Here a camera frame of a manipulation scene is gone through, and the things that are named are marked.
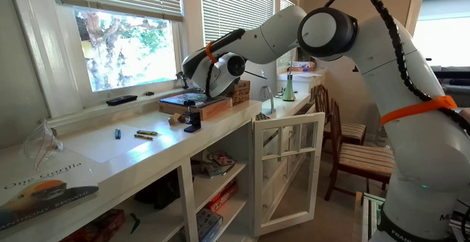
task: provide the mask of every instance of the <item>tree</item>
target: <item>tree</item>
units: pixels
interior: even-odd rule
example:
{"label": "tree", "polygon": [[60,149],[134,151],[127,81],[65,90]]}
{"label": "tree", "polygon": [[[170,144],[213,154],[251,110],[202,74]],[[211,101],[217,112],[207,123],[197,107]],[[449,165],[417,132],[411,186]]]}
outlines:
{"label": "tree", "polygon": [[132,78],[121,70],[126,57],[122,53],[120,39],[139,39],[150,53],[167,45],[163,34],[163,29],[168,26],[166,21],[142,18],[139,20],[141,23],[136,24],[135,19],[131,23],[125,15],[107,15],[107,19],[103,19],[99,12],[76,11],[75,14],[82,41],[85,27],[92,45],[94,55],[87,60],[87,69],[93,75],[95,91],[128,86],[126,82]]}

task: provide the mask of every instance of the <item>wooden chair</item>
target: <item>wooden chair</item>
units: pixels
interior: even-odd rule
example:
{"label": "wooden chair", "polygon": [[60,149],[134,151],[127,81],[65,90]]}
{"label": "wooden chair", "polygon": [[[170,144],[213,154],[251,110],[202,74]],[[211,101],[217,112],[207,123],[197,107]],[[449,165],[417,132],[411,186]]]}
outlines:
{"label": "wooden chair", "polygon": [[[323,142],[325,144],[327,139],[331,139],[331,127],[329,123],[330,108],[328,90],[322,85],[318,85],[315,89],[315,110],[325,113],[325,127],[323,129]],[[341,133],[343,135],[343,142],[364,145],[366,139],[366,125],[359,123],[341,123]]]}
{"label": "wooden chair", "polygon": [[341,120],[339,107],[331,100],[331,141],[333,153],[333,168],[330,173],[330,183],[325,195],[329,200],[333,190],[348,195],[356,195],[354,192],[343,190],[335,186],[338,170],[366,178],[366,191],[369,192],[369,179],[382,182],[385,190],[386,183],[390,181],[390,175],[395,167],[395,156],[391,150],[379,147],[366,147],[364,145],[352,145],[343,143],[341,134]]}

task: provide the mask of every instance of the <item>window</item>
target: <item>window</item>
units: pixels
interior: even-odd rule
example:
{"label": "window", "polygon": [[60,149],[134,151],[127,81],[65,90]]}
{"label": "window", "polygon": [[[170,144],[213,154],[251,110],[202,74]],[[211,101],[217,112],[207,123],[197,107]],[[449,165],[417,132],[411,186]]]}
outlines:
{"label": "window", "polygon": [[470,66],[470,0],[422,0],[413,42],[430,66]]}
{"label": "window", "polygon": [[[289,6],[294,6],[295,4],[291,2],[290,0],[280,0],[280,10],[283,10]],[[280,56],[280,58],[277,59],[277,68],[287,68],[289,66],[289,63],[292,60],[292,53],[295,51],[295,49],[285,53],[284,55]]]}
{"label": "window", "polygon": [[205,43],[235,29],[253,29],[275,11],[275,0],[202,0]]}
{"label": "window", "polygon": [[72,5],[79,33],[83,56],[72,66],[84,106],[175,88],[180,0],[60,1]]}

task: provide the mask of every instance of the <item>yellow crayon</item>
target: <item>yellow crayon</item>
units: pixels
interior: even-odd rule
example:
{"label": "yellow crayon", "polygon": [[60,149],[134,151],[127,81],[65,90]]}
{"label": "yellow crayon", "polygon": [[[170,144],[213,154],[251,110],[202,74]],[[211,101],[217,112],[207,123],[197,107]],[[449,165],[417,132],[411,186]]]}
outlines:
{"label": "yellow crayon", "polygon": [[137,130],[138,134],[156,136],[158,133],[153,131]]}
{"label": "yellow crayon", "polygon": [[134,135],[135,138],[142,138],[142,139],[147,139],[147,140],[153,140],[153,138],[151,137],[146,137],[146,136],[143,136],[143,135]]}

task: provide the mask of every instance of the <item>chair back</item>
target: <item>chair back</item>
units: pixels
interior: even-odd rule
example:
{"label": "chair back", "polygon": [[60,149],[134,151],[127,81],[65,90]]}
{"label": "chair back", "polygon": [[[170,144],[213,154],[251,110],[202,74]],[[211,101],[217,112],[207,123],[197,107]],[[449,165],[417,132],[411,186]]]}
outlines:
{"label": "chair back", "polygon": [[330,126],[333,160],[337,164],[339,162],[339,153],[341,151],[342,134],[341,119],[339,118],[339,106],[334,99],[331,99]]}
{"label": "chair back", "polygon": [[330,119],[328,90],[322,84],[316,87],[315,110],[317,113],[319,112],[325,113],[325,124],[327,124]]}

